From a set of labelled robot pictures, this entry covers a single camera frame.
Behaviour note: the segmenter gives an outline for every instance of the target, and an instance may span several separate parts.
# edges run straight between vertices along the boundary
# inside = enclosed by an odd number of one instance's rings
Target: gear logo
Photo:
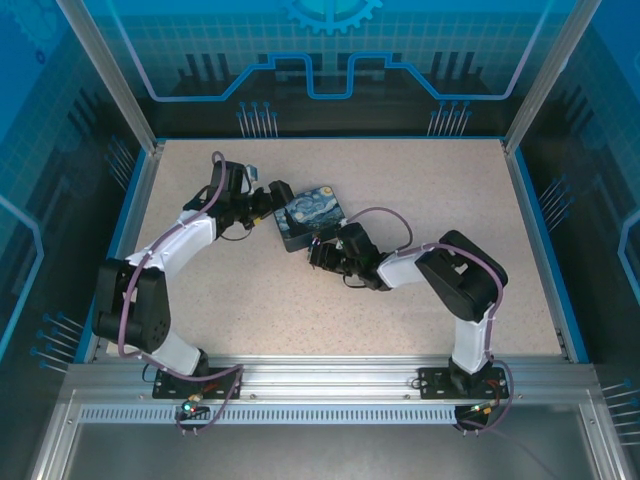
[[[0,13],[9,13],[36,48],[43,49],[58,30],[53,0],[0,0]]]
[[[333,35],[336,30],[360,28],[363,19],[373,18],[374,8],[382,7],[382,0],[285,0],[284,7],[289,20],[297,20],[301,28]]]

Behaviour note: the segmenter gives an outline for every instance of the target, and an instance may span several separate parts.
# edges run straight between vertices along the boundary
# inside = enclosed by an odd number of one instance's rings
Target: beige countertop
[[[294,192],[329,185],[347,216],[370,206],[401,213],[414,245],[457,229],[509,274],[494,351],[560,353],[501,146],[497,140],[171,140],[166,143],[138,240],[173,224],[211,176],[211,153],[259,169],[260,185]],[[384,213],[361,218],[380,250],[406,240]],[[241,229],[227,231],[239,236]],[[427,284],[352,290],[287,253],[272,217],[242,242],[216,241],[169,285],[172,322],[210,354],[447,354],[451,314]]]

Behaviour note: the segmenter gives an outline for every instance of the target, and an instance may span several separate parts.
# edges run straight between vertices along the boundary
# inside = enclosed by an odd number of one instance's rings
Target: robotic arm
[[[461,395],[468,395],[491,368],[490,312],[508,282],[504,269],[455,230],[438,244],[394,253],[380,253],[359,223],[344,225],[337,239],[336,244],[314,242],[309,262],[344,277],[356,275],[372,290],[431,285],[455,317],[450,381]]]
[[[159,245],[153,248],[156,241],[124,260],[107,260],[98,273],[93,333],[118,341],[127,288],[136,267],[148,257],[135,284],[135,300],[129,305],[125,343],[179,374],[206,375],[206,353],[171,328],[167,282],[235,222],[251,230],[293,199],[291,188],[282,181],[270,183],[269,192],[254,189],[256,181],[257,170],[251,165],[226,162],[223,176],[221,162],[215,162],[210,184],[184,205],[176,224],[160,237]],[[206,215],[188,222],[210,203],[218,188],[219,197]]]

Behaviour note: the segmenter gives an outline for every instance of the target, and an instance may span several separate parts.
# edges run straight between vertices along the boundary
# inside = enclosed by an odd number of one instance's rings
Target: table surface
[[[509,274],[494,327],[496,353],[558,354],[524,222],[497,140],[326,139],[166,142],[138,239],[151,243],[211,177],[211,153],[259,169],[260,185],[294,192],[331,186],[347,216],[370,206],[400,212],[414,244],[460,230]],[[361,217],[389,251],[406,241],[384,213]],[[228,236],[242,235],[237,227]],[[169,285],[172,322],[209,354],[448,354],[451,314],[427,284],[391,292],[352,290],[287,253],[272,217],[241,242],[216,241]]]

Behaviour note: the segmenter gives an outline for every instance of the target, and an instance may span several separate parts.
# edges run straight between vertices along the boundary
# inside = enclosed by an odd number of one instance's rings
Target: blue enclosure wall
[[[89,0],[163,137],[504,135],[574,0]]]
[[[605,383],[640,383],[638,18],[635,0],[602,2],[521,145]]]
[[[55,368],[76,347],[43,315],[86,319],[140,148],[55,2],[0,0],[0,98],[0,476],[10,479],[29,472],[62,382]]]

